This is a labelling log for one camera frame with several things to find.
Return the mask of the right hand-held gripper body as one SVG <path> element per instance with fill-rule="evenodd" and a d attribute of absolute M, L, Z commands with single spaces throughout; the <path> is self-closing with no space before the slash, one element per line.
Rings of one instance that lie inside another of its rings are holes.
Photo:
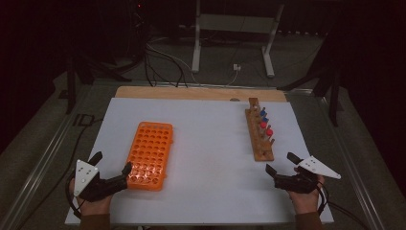
<path fill-rule="evenodd" d="M 318 176 L 340 179 L 341 174 L 334 171 L 314 156 L 309 156 L 296 165 L 299 171 L 294 175 L 279 174 L 273 178 L 276 188 L 298 194 L 309 194 L 318 188 Z"/>

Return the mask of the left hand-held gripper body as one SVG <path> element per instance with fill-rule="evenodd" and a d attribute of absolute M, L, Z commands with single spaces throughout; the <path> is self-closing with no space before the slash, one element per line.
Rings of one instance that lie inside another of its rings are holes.
<path fill-rule="evenodd" d="M 101 179 L 96 166 L 79 160 L 76 165 L 74 196 L 94 202 L 127 188 L 126 178 L 128 166 L 124 167 L 121 175 L 110 179 Z"/>

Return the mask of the wooden tube rack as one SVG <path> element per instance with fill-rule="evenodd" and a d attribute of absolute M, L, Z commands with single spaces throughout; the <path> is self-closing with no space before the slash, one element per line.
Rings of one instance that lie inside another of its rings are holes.
<path fill-rule="evenodd" d="M 267 118 L 267 112 L 263 117 L 260 117 L 259 115 L 259 112 L 263 108 L 263 106 L 259 105 L 258 98 L 250 98 L 249 107 L 245 110 L 245 117 L 255 160 L 273 161 L 274 154 L 272 146 L 274 144 L 274 139 L 272 137 L 270 140 L 268 140 L 265 134 L 265 130 L 271 128 L 271 125 L 268 121 L 265 129 L 261 129 L 259 127 L 259 123 L 262 122 L 262 118 Z"/>

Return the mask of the orange plastic tube rack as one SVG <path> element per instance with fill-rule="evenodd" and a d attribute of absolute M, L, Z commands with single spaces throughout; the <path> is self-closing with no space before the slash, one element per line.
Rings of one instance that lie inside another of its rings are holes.
<path fill-rule="evenodd" d="M 171 124 L 141 122 L 136 130 L 126 161 L 132 165 L 127 187 L 132 190 L 160 191 L 173 136 Z"/>

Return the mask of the person's right hand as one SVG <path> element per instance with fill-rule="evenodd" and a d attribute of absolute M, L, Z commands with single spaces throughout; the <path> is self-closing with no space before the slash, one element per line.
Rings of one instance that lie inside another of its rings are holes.
<path fill-rule="evenodd" d="M 319 175 L 318 188 L 313 190 L 309 194 L 298 194 L 291 191 L 287 192 L 297 215 L 318 212 L 320 195 L 319 191 L 321 190 L 324 183 L 325 179 L 321 175 Z"/>

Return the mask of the person's left hand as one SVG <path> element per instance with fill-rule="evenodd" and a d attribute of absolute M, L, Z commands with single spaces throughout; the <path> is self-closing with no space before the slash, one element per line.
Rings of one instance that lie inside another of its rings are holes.
<path fill-rule="evenodd" d="M 94 202 L 86 201 L 79 196 L 76 197 L 76 200 L 79 205 L 79 211 L 83 217 L 93 215 L 107 215 L 110 213 L 112 195 Z"/>

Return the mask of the white table mat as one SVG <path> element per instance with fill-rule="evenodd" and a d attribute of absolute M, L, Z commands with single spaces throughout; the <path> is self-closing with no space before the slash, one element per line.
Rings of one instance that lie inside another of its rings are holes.
<path fill-rule="evenodd" d="M 111 221 L 125 225 L 263 225 L 294 219 L 287 192 L 254 159 L 246 102 L 111 100 L 94 144 L 101 177 L 124 167 L 142 121 L 173 126 L 161 191 L 114 195 Z"/>

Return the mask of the black tripod stand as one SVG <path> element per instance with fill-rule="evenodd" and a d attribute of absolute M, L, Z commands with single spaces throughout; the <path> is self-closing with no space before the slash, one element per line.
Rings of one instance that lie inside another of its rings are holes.
<path fill-rule="evenodd" d="M 337 109 L 338 96 L 340 87 L 340 69 L 334 64 L 328 64 L 314 71 L 310 71 L 304 77 L 295 80 L 288 85 L 279 86 L 278 90 L 291 91 L 306 82 L 318 79 L 316 85 L 312 89 L 312 94 L 315 97 L 324 97 L 329 93 L 328 117 L 331 123 L 337 127 Z"/>
<path fill-rule="evenodd" d="M 67 55 L 66 57 L 66 74 L 67 74 L 67 89 L 60 94 L 60 97 L 67 100 L 66 113 L 70 114 L 77 101 L 76 93 L 76 76 L 84 75 L 87 80 L 92 80 L 92 74 L 90 72 L 90 67 L 101 71 L 107 77 L 112 78 L 116 81 L 127 82 L 129 79 L 120 76 L 119 74 L 113 72 L 107 67 L 103 66 L 101 63 L 93 60 L 85 54 Z"/>

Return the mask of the dark equipment rack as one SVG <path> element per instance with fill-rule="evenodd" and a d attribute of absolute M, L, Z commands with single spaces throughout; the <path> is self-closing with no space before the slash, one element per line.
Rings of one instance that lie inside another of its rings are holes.
<path fill-rule="evenodd" d="M 129 34 L 126 54 L 138 64 L 145 55 L 149 35 L 149 11 L 147 0 L 125 0 L 129 16 Z"/>

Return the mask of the white metal desk frame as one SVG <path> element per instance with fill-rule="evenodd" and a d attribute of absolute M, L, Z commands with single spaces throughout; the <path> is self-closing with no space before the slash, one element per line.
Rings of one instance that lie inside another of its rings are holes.
<path fill-rule="evenodd" d="M 201 0 L 195 0 L 194 48 L 192 54 L 192 72 L 198 73 L 200 67 L 200 32 L 242 32 L 254 34 L 268 34 L 268 42 L 261 47 L 261 55 L 268 78 L 275 77 L 275 70 L 270 52 L 276 37 L 279 23 L 284 9 L 284 3 L 277 6 L 273 17 L 255 17 L 230 14 L 209 14 L 201 12 Z"/>

